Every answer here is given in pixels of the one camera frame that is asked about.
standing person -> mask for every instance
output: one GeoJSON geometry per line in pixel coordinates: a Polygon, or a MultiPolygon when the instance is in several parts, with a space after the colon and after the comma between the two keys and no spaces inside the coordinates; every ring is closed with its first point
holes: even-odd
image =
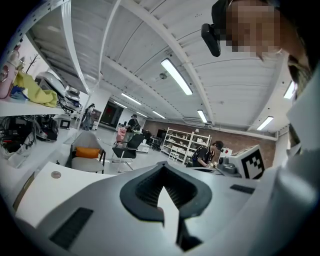
{"type": "Polygon", "coordinates": [[[95,104],[92,103],[86,110],[85,110],[85,120],[83,122],[83,129],[85,131],[89,131],[90,130],[90,125],[91,125],[91,116],[92,114],[94,114],[94,108],[95,108],[95,104]]]}
{"type": "Polygon", "coordinates": [[[140,130],[140,128],[141,128],[138,123],[136,114],[133,114],[131,116],[131,119],[129,120],[128,125],[125,128],[126,128],[126,133],[125,133],[123,141],[128,143],[132,139],[132,137],[135,135],[134,131],[140,130]]]}
{"type": "Polygon", "coordinates": [[[192,159],[186,165],[187,168],[195,168],[195,167],[209,167],[209,163],[212,162],[215,154],[222,150],[224,147],[224,143],[220,140],[214,142],[210,147],[208,146],[200,146],[194,152],[192,159]]]}

white chair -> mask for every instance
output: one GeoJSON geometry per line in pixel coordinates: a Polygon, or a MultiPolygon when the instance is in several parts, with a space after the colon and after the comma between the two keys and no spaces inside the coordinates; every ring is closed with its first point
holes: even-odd
{"type": "Polygon", "coordinates": [[[173,162],[177,162],[179,158],[179,154],[177,153],[178,147],[172,146],[170,154],[169,154],[169,160],[172,160],[173,162]]]}
{"type": "Polygon", "coordinates": [[[106,152],[99,144],[97,137],[90,131],[84,131],[72,143],[66,167],[89,173],[102,172],[103,174],[105,169],[105,160],[106,152]],[[100,159],[97,160],[95,158],[77,157],[77,147],[100,149],[100,159]]]}

white desk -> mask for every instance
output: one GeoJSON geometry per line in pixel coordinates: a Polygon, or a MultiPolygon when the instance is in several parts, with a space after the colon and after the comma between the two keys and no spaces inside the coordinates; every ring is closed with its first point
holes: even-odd
{"type": "Polygon", "coordinates": [[[48,213],[65,200],[86,186],[113,176],[79,171],[48,162],[25,192],[16,217],[36,228],[48,213]],[[60,172],[61,177],[52,178],[51,173],[54,171],[60,172]]]}
{"type": "Polygon", "coordinates": [[[137,152],[148,153],[150,146],[148,144],[140,144],[137,152]]]}

vr headset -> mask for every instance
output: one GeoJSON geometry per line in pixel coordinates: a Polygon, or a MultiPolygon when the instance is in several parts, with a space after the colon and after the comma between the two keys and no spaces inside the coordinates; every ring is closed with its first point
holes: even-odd
{"type": "MultiPolygon", "coordinates": [[[[218,0],[211,10],[213,24],[203,24],[201,28],[201,37],[215,57],[221,54],[220,41],[226,40],[227,9],[233,1],[235,0],[218,0]]],[[[276,8],[280,6],[280,0],[269,0],[268,3],[276,8]]]]}

yellow cloth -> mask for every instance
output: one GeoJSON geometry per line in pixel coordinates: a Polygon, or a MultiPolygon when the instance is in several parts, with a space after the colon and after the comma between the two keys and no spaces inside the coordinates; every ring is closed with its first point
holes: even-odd
{"type": "Polygon", "coordinates": [[[43,90],[34,81],[31,75],[18,72],[14,85],[25,88],[24,95],[32,102],[55,108],[57,106],[58,96],[53,90],[43,90]]]}

